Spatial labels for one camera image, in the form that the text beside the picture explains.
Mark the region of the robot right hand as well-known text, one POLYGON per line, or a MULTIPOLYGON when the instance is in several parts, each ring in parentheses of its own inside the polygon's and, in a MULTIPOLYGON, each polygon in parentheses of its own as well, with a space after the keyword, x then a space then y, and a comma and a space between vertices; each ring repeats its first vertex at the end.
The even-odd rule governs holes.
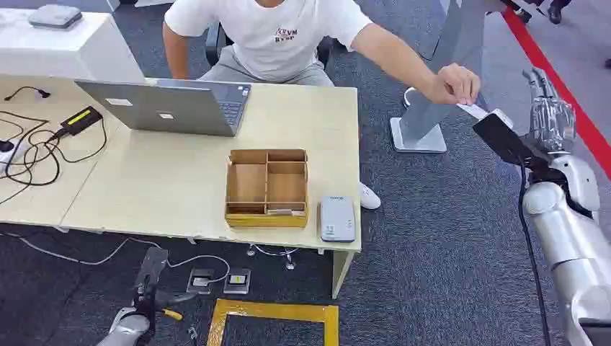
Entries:
POLYGON ((530 88, 530 129, 525 138, 548 154, 571 153, 576 142, 576 114, 541 68, 524 70, 530 88))

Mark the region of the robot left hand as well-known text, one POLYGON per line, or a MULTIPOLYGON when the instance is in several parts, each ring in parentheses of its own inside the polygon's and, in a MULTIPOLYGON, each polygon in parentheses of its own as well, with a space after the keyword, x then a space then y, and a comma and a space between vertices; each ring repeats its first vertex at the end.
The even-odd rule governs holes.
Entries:
POLYGON ((168 293, 158 288, 151 288, 142 293, 137 292, 133 305, 137 314, 149 320, 149 330, 153 334, 156 331, 157 314, 181 322, 184 319, 183 315, 174 311, 172 307, 186 303, 194 299, 196 295, 196 293, 168 293))

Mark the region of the person's left hand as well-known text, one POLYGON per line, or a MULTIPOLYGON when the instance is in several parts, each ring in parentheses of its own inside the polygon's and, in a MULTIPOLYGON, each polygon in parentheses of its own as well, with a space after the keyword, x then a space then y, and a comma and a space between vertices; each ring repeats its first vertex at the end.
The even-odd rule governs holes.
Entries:
POLYGON ((464 66, 452 63, 442 67, 424 88, 430 101, 445 105, 472 105, 481 89, 478 75, 464 66))

